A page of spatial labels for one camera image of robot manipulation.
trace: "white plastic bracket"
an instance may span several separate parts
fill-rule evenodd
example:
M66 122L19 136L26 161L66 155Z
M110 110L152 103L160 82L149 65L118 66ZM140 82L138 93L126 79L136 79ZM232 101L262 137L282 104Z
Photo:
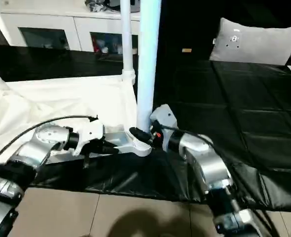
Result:
M75 151L74 156L78 156L84 145L88 144L93 139L101 139L105 133L105 127L100 120L95 120L93 122L85 125L81 130L77 131L80 135L79 141Z

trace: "shelf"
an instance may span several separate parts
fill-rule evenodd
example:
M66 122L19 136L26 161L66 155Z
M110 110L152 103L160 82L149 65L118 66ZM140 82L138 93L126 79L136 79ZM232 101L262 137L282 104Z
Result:
M90 12L84 0L0 0L0 13L40 14L104 19L121 19L118 12ZM132 21L140 21L140 12L131 13Z

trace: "black plastic sheet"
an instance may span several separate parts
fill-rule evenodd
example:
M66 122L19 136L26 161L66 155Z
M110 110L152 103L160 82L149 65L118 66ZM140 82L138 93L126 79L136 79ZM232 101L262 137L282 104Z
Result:
M10 61L7 65L1 65L4 55ZM0 74L5 80L115 75L120 68L120 63L101 62L87 52L0 48ZM154 102L169 104L180 128L213 140L249 207L291 211L287 67L192 58L159 62ZM82 160L46 165L34 186L202 201L191 167L177 154L162 151L144 158L134 154L92 158L88 169L83 169Z

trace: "cabinet door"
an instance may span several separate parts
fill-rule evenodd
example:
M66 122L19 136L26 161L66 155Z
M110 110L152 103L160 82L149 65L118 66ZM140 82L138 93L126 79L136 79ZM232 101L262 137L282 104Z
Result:
M1 14L12 46L81 50L73 17Z
M122 53L121 20L74 17L83 51L100 50L107 54ZM131 21L132 47L137 53L139 21Z

